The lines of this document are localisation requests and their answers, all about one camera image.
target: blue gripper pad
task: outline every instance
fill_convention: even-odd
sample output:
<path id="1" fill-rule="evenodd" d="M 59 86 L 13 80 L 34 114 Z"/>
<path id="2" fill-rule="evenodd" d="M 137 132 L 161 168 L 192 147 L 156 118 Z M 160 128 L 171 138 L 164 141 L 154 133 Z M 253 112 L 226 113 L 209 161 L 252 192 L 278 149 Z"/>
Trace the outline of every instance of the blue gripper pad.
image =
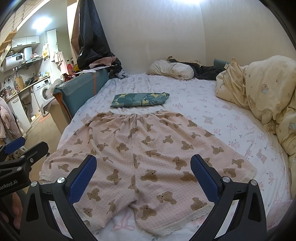
<path id="1" fill-rule="evenodd" d="M 205 195 L 207 196 L 207 199 L 210 202 L 217 204 L 220 199 L 219 187 L 214 179 L 211 177 L 209 172 L 206 170 L 206 168 L 203 166 L 200 159 L 204 162 L 205 165 L 207 165 L 200 155 L 194 155 L 192 156 L 190 161 L 191 170 L 198 180 L 198 183 L 200 184 Z"/>
<path id="2" fill-rule="evenodd" d="M 74 181 L 72 182 L 68 190 L 68 202 L 71 205 L 73 205 L 73 203 L 76 203 L 80 200 L 94 172 L 96 171 L 97 163 L 96 163 L 96 158 L 94 156 L 88 155 L 86 159 L 83 161 L 83 163 L 85 161 L 86 161 L 86 164 L 78 173 L 78 175 L 76 176 L 76 178 L 74 179 Z"/>
<path id="3" fill-rule="evenodd" d="M 7 144 L 4 148 L 4 153 L 10 155 L 15 152 L 17 149 L 25 145 L 26 140 L 23 137 L 17 138 L 13 142 Z"/>

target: water heater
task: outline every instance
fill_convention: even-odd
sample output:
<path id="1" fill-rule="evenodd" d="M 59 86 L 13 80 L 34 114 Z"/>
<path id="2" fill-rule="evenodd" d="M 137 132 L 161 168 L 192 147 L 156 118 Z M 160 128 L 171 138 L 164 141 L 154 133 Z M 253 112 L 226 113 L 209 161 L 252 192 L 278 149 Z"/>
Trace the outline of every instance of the water heater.
<path id="1" fill-rule="evenodd" d="M 3 63 L 0 67 L 1 72 L 6 72 L 12 68 L 20 66 L 24 61 L 24 54 L 23 53 L 17 53 L 11 56 L 6 57 L 3 60 Z"/>

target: white pillow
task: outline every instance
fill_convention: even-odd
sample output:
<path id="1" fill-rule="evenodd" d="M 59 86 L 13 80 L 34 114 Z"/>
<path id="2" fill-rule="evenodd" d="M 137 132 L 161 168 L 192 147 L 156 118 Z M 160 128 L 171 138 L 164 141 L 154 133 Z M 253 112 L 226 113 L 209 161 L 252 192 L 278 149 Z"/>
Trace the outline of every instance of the white pillow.
<path id="1" fill-rule="evenodd" d="M 179 80 L 190 80 L 194 76 L 194 71 L 187 64 L 171 63 L 167 60 L 158 59 L 148 68 L 147 74 L 171 76 Z"/>

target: kitchen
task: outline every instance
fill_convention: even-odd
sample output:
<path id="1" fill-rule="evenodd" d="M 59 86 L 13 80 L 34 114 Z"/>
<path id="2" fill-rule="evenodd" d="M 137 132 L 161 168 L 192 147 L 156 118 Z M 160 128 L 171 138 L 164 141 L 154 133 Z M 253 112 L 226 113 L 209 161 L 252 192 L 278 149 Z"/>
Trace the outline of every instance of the kitchen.
<path id="1" fill-rule="evenodd" d="M 21 26 L 0 67 L 0 95 L 18 119 L 22 134 L 48 114 L 40 110 L 50 94 L 46 91 L 71 71 L 67 6 L 58 3 L 50 1 Z"/>

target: metal bolt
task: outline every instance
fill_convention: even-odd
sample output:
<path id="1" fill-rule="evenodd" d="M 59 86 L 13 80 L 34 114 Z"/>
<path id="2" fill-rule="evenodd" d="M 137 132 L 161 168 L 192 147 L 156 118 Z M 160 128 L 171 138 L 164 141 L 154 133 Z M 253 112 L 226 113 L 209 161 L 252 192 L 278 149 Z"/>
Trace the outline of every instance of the metal bolt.
<path id="1" fill-rule="evenodd" d="M 37 182 L 36 181 L 31 182 L 31 186 L 32 187 L 35 187 L 36 185 L 37 185 Z"/>
<path id="2" fill-rule="evenodd" d="M 253 186 L 256 186 L 256 185 L 257 185 L 257 182 L 256 182 L 255 180 L 251 180 L 251 184 L 252 184 Z"/>
<path id="3" fill-rule="evenodd" d="M 223 177 L 222 180 L 223 180 L 223 182 L 225 182 L 225 183 L 230 182 L 230 178 L 229 178 L 229 177 Z"/>
<path id="4" fill-rule="evenodd" d="M 64 177 L 59 177 L 57 179 L 57 183 L 63 183 L 65 181 L 65 178 Z"/>

